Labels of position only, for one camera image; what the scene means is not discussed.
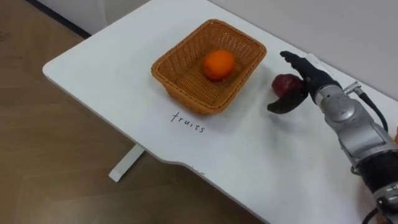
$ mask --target apple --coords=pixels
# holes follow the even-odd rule
[[[283,96],[286,92],[293,88],[301,88],[302,80],[293,74],[277,75],[272,82],[272,89],[278,97]]]

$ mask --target table leg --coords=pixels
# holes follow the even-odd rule
[[[124,157],[123,159],[113,168],[109,173],[109,177],[115,182],[119,182],[120,178],[127,172],[127,170],[137,161],[138,157],[145,150],[136,144]]]

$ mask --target white table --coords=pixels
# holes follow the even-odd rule
[[[251,35],[268,54],[225,112],[201,117],[171,100],[150,66],[210,18]],[[164,162],[191,168],[264,221],[360,223],[373,207],[368,191],[350,173],[321,111],[310,99],[282,116],[266,110],[276,99],[273,78],[295,73],[279,56],[281,50],[303,54],[205,0],[152,0],[46,64],[44,73],[137,143],[124,167],[115,168],[115,180],[144,148]],[[343,86],[354,81],[326,67]],[[398,103],[368,86],[363,89],[393,134]],[[204,132],[172,121],[177,113]]]

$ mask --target white wall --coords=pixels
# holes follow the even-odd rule
[[[398,0],[210,1],[398,100]]]
[[[104,0],[108,25],[129,14],[149,0]]]
[[[103,0],[39,0],[90,34],[107,26]]]

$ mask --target woven basket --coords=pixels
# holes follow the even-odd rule
[[[203,60],[211,51],[230,51],[236,65],[223,81],[212,82],[204,74]],[[211,19],[194,30],[152,66],[153,76],[171,97],[199,114],[216,114],[227,108],[267,49],[225,22]]]

